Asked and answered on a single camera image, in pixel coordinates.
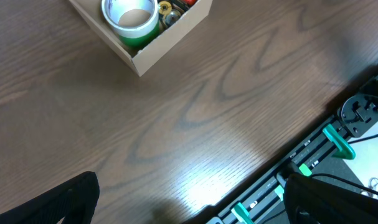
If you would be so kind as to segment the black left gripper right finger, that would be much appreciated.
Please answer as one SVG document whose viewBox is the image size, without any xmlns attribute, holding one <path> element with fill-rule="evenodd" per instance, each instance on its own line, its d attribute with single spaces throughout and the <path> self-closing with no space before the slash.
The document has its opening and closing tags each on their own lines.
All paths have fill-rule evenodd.
<svg viewBox="0 0 378 224">
<path fill-rule="evenodd" d="M 290 223 L 378 223 L 378 199 L 291 174 L 283 201 Z"/>
</svg>

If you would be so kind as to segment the beige masking tape roll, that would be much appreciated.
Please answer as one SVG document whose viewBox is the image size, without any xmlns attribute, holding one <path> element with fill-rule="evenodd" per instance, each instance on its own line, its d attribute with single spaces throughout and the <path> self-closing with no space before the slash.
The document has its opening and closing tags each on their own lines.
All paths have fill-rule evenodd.
<svg viewBox="0 0 378 224">
<path fill-rule="evenodd" d="M 158 25 L 157 0 L 102 0 L 101 9 L 111 28 L 129 39 L 146 36 Z"/>
</svg>

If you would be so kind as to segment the brown cardboard box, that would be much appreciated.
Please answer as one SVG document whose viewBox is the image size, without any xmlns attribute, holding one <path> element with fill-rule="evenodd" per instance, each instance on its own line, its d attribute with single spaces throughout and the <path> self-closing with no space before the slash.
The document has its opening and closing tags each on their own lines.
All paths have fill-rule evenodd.
<svg viewBox="0 0 378 224">
<path fill-rule="evenodd" d="M 173 48 L 198 23 L 208 16 L 212 0 L 200 0 L 194 8 L 184 13 L 171 28 L 162 31 L 143 48 L 127 47 L 103 16 L 101 0 L 70 0 L 90 28 L 111 48 L 138 76 L 144 75 L 163 55 Z"/>
</svg>

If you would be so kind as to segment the green tape roll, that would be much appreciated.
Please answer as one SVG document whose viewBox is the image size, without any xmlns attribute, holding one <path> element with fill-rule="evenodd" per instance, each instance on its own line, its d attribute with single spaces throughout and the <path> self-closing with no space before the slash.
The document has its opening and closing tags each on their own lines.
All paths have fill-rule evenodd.
<svg viewBox="0 0 378 224">
<path fill-rule="evenodd" d="M 119 35 L 119 39 L 127 47 L 134 49 L 143 48 L 159 35 L 159 24 L 157 23 L 151 32 L 138 38 L 128 38 Z"/>
</svg>

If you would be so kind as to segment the red stapler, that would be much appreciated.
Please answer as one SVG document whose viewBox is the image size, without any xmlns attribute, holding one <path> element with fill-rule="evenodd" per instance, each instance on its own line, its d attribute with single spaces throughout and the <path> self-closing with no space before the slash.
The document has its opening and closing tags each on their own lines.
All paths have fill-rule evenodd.
<svg viewBox="0 0 378 224">
<path fill-rule="evenodd" d="M 192 7 L 193 5 L 195 5 L 197 0 L 182 0 L 182 2 L 186 5 L 188 5 L 189 7 Z"/>
</svg>

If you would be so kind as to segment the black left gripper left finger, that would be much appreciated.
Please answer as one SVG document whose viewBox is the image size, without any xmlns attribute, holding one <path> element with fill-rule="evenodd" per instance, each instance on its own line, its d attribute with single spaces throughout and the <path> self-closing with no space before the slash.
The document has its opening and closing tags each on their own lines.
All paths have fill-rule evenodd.
<svg viewBox="0 0 378 224">
<path fill-rule="evenodd" d="M 0 214 L 0 224 L 90 224 L 100 196 L 96 173 L 86 171 Z"/>
</svg>

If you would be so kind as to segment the black teardrop tape measure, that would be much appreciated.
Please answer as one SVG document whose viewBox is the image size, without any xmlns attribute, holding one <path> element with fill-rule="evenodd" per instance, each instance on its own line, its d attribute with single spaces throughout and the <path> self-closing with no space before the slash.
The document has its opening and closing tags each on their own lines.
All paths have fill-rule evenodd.
<svg viewBox="0 0 378 224">
<path fill-rule="evenodd" d="M 158 1 L 159 21 L 164 29 L 171 27 L 188 10 L 188 5 L 181 0 Z"/>
</svg>

